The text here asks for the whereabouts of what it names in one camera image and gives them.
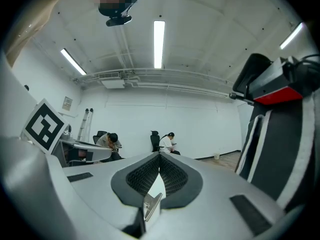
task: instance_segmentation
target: security camera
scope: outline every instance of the security camera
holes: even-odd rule
[[[119,26],[119,25],[124,25],[132,20],[132,17],[130,15],[128,16],[119,16],[115,18],[109,19],[105,24],[108,27],[113,27],[113,26]]]
[[[125,0],[125,2],[117,4],[100,3],[98,10],[103,16],[110,18],[106,22],[108,27],[124,25],[132,20],[128,12],[137,1],[138,0]]]

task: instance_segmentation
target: wooden floor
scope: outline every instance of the wooden floor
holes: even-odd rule
[[[223,155],[218,160],[211,158],[211,159],[206,159],[206,160],[201,160],[201,161],[208,163],[208,164],[211,164],[211,165],[223,166],[223,167],[226,167],[234,172],[236,169],[236,166],[238,164],[240,154],[241,154],[240,152],[234,152],[231,154]]]

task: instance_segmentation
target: fluorescent light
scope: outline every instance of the fluorescent light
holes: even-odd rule
[[[76,70],[80,72],[81,75],[86,75],[87,73],[79,66],[79,64],[71,57],[66,49],[60,51],[62,55],[75,67]]]
[[[154,22],[154,68],[162,68],[162,54],[164,49],[164,37],[165,37],[165,25],[164,21]]]
[[[281,50],[283,50],[291,41],[295,38],[295,36],[302,30],[303,23],[300,23],[294,31],[286,38],[286,40],[283,41],[282,44],[280,44]]]

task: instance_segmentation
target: white ceiling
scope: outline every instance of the white ceiling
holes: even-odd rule
[[[141,82],[228,93],[251,53],[271,60],[294,54],[279,48],[298,23],[284,7],[277,0],[138,0],[129,12],[132,22],[107,27],[108,18],[93,1],[60,0],[34,42],[87,88],[101,85],[84,83],[97,76],[89,74],[122,70],[125,80],[139,76]],[[164,69],[154,69],[155,20],[166,22]],[[87,76],[61,55],[63,48]]]

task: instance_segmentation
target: man sitting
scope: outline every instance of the man sitting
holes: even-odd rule
[[[122,148],[122,145],[118,140],[118,135],[116,133],[107,132],[98,139],[96,145],[112,149],[111,157],[102,162],[111,162],[122,159],[118,153],[119,149]]]
[[[172,144],[172,140],[174,139],[175,134],[173,132],[170,132],[168,135],[162,137],[162,139],[159,142],[160,152],[165,152],[167,154],[176,154],[180,155],[179,151],[174,150],[174,145]]]

